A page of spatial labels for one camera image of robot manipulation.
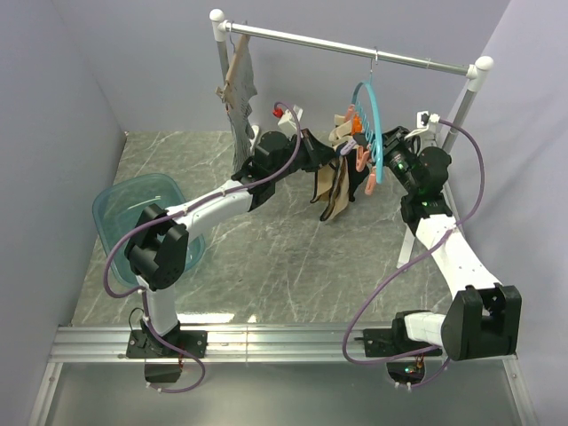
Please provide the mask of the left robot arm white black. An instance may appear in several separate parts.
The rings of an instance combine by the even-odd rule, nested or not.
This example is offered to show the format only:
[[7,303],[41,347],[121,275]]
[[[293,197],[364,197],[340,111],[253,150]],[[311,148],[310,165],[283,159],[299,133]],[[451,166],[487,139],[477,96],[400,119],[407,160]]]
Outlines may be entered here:
[[225,220],[257,209],[274,194],[276,183],[301,170],[316,172],[337,158],[309,130],[291,138],[279,131],[265,133],[253,153],[218,189],[193,201],[162,209],[143,210],[124,254],[144,290],[143,330],[147,346],[168,357],[179,345],[180,323],[174,285],[185,270],[193,240]]

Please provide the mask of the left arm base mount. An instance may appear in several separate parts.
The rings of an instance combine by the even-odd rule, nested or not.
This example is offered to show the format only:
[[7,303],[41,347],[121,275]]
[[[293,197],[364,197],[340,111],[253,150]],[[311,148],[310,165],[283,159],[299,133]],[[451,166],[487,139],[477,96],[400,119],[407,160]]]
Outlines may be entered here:
[[144,374],[151,385],[174,384],[182,375],[185,362],[193,360],[200,369],[197,383],[205,377],[202,360],[208,344],[205,330],[182,330],[174,327],[164,336],[156,337],[142,324],[132,329],[125,358],[145,361]]

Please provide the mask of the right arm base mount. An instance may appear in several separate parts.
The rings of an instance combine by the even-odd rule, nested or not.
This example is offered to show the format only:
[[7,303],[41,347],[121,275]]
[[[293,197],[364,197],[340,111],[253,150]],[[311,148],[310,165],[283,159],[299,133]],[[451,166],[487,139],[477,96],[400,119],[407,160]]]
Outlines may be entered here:
[[[363,343],[367,358],[393,357],[427,347],[426,343],[396,336],[391,328],[365,328],[362,330],[362,336],[356,337],[355,340]],[[414,359],[409,361],[387,362],[386,370],[396,385],[416,385],[423,381],[426,374],[424,356],[415,355]]]

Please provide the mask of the beige underwear blue trim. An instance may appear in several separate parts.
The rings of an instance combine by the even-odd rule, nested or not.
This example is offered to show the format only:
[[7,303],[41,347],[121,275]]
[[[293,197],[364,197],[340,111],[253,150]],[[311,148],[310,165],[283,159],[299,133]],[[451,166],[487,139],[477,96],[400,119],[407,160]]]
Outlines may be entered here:
[[333,219],[344,211],[349,202],[349,167],[344,157],[317,170],[314,175],[314,188],[311,204],[323,202],[325,208],[319,215],[320,222]]

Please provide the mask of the salmon clothespin end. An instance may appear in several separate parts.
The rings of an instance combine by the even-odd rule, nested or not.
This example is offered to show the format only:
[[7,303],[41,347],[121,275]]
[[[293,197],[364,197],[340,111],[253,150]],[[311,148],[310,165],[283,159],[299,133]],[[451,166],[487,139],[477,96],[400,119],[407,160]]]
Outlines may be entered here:
[[372,195],[376,185],[377,185],[376,168],[372,168],[367,178],[365,186],[365,195],[367,196]]

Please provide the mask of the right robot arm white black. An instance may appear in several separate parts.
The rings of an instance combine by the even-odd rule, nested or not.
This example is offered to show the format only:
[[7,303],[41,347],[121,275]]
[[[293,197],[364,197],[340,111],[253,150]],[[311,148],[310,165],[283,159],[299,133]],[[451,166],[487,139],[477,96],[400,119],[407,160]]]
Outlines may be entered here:
[[392,347],[413,353],[421,344],[442,348],[452,360],[512,355],[517,349],[520,292],[502,285],[481,263],[456,225],[443,186],[451,156],[436,146],[416,151],[404,127],[383,133],[383,163],[406,190],[401,216],[431,253],[453,301],[445,314],[400,312],[393,321]]

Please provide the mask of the teal clip hanger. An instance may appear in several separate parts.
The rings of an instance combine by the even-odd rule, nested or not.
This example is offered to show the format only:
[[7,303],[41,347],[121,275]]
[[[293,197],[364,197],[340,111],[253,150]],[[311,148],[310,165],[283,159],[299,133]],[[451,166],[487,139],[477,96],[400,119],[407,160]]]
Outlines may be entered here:
[[[369,77],[356,84],[351,95],[351,103],[354,105],[355,113],[362,121],[363,133],[367,143],[370,145],[368,150],[370,151],[371,162],[375,166],[375,183],[381,184],[383,182],[383,133],[379,103],[373,87],[373,65],[378,63],[378,59],[379,53],[375,47],[371,58]],[[367,91],[371,107],[370,114],[366,113],[363,104],[359,100],[359,93],[362,89]]]

